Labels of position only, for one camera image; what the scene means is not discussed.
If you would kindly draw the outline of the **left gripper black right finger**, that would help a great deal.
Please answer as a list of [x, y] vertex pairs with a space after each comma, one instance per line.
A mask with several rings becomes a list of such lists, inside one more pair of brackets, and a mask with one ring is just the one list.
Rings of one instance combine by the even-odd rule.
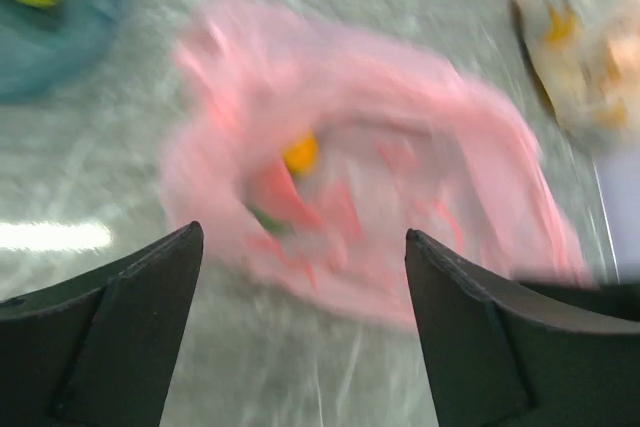
[[442, 426], [635, 426], [639, 286], [511, 281], [418, 230], [405, 266]]

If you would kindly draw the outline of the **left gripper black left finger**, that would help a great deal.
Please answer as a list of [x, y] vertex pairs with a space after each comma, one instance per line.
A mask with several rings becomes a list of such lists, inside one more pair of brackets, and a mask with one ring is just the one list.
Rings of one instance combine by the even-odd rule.
[[4, 426], [157, 426], [203, 257], [192, 222], [1, 304]]

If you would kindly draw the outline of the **pink plastic bag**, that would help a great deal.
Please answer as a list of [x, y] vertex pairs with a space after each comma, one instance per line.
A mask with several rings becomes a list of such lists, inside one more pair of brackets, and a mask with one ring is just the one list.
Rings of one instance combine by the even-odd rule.
[[[444, 57], [265, 0], [213, 0], [175, 59], [191, 109], [160, 165], [167, 221], [209, 258], [338, 314], [415, 318], [405, 235], [509, 279], [588, 286], [537, 139], [501, 91]], [[318, 142], [294, 176], [283, 151]]]

